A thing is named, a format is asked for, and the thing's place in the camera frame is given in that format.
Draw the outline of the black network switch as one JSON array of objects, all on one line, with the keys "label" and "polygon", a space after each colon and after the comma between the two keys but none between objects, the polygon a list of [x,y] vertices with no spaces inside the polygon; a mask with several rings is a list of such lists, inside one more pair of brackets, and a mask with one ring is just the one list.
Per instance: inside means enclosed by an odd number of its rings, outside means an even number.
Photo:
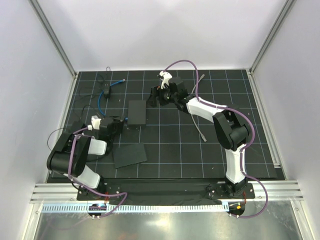
[{"label": "black network switch", "polygon": [[128,102],[127,128],[145,127],[146,113],[147,104],[145,100],[130,100]]},{"label": "black network switch", "polygon": [[113,151],[114,166],[116,169],[146,162],[147,154],[143,143],[130,144],[116,148]]}]

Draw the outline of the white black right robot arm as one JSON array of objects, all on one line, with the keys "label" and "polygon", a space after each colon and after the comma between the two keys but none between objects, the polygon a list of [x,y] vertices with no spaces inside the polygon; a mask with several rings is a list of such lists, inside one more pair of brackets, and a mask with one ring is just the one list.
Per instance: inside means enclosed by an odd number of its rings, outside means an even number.
[{"label": "white black right robot arm", "polygon": [[147,104],[151,107],[174,104],[186,114],[212,122],[217,140],[225,150],[225,192],[230,198],[245,195],[248,184],[245,150],[255,138],[253,126],[246,116],[227,105],[214,104],[189,93],[180,77],[169,79],[164,87],[152,87]]}]

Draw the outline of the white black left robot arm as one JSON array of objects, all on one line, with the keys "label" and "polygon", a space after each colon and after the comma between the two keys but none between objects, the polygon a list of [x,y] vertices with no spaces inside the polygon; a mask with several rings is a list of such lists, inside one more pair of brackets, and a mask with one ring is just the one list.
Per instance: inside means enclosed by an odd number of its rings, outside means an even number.
[{"label": "white black left robot arm", "polygon": [[91,117],[90,124],[74,121],[52,148],[46,166],[48,170],[68,177],[87,189],[94,200],[106,194],[102,176],[87,166],[89,156],[105,157],[113,150],[114,139],[123,131],[124,116]]}]

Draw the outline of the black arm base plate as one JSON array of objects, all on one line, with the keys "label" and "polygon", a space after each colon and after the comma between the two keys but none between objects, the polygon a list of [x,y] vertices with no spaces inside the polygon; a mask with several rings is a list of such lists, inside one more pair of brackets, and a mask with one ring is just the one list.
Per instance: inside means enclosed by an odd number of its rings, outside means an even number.
[{"label": "black arm base plate", "polygon": [[253,200],[254,188],[248,183],[243,193],[233,196],[224,182],[205,181],[149,181],[149,182],[108,182],[99,186],[98,192],[115,195],[127,192],[126,205],[182,206],[215,204],[218,201]]}]

